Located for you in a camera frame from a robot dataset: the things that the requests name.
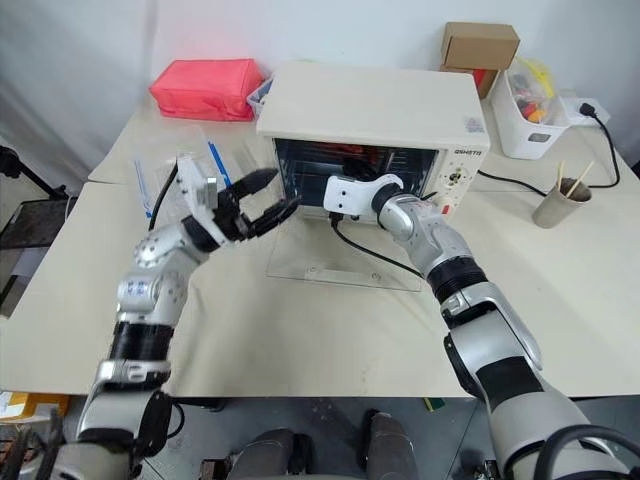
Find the toaster oven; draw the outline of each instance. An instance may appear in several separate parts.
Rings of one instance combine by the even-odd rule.
[[[330,176],[387,173],[451,214],[490,145],[471,75],[312,62],[276,72],[257,131],[286,196],[315,214]]]

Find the white table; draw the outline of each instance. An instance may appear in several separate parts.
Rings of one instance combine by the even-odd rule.
[[[94,181],[116,184],[85,186],[0,330],[0,388],[86,393],[111,341],[115,287],[146,227],[127,171],[132,136],[179,123],[142,108],[92,173]],[[225,149],[249,151],[259,164],[261,146],[251,124],[202,123],[223,156]],[[551,160],[539,161],[551,170],[548,176],[528,177],[535,162],[496,152],[484,168],[552,183],[558,158],[572,162],[599,148],[583,148],[582,135],[597,143],[597,131],[567,132]],[[606,144],[599,141],[604,149],[597,160],[607,165]],[[521,168],[499,170],[510,162]],[[452,219],[540,343],[548,380],[572,396],[640,393],[640,185],[626,166],[621,169],[620,188],[596,193],[588,207],[553,230],[530,221],[539,197],[479,182],[484,179],[473,189],[489,191],[470,192]],[[591,182],[606,181],[598,171]],[[249,210],[270,203],[269,196],[256,198]],[[384,232],[379,235],[372,241],[383,242]],[[274,242],[276,232],[217,252],[196,272],[172,342],[171,393],[465,395],[444,354],[446,328],[426,284],[408,292],[274,278],[267,275]],[[224,271],[234,275],[223,278]]]

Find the pink pouch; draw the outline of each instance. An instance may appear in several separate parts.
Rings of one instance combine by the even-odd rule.
[[[263,82],[252,59],[175,60],[149,88],[167,117],[243,122],[247,96]]]

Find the yellow item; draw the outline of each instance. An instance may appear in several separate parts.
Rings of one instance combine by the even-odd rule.
[[[547,97],[553,98],[555,92],[553,90],[553,83],[551,81],[551,73],[549,72],[547,67],[534,60],[525,60],[521,57],[516,58],[527,67],[529,67],[529,70],[531,70],[533,76],[536,77],[536,80],[540,83],[540,85],[542,85],[542,88],[544,88],[544,93],[547,95]]]
[[[52,408],[64,417],[68,407],[69,395],[0,392],[0,424],[48,421]]]
[[[527,117],[527,120],[529,120],[531,123],[540,123],[546,114],[547,112],[545,110],[538,108],[537,110],[531,112],[531,114]]]

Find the beige cup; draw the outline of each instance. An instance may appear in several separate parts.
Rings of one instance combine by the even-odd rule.
[[[591,199],[591,190],[582,182],[575,188],[571,198],[566,197],[575,181],[574,178],[563,178],[560,190],[558,184],[553,187],[531,216],[536,225],[553,228]]]

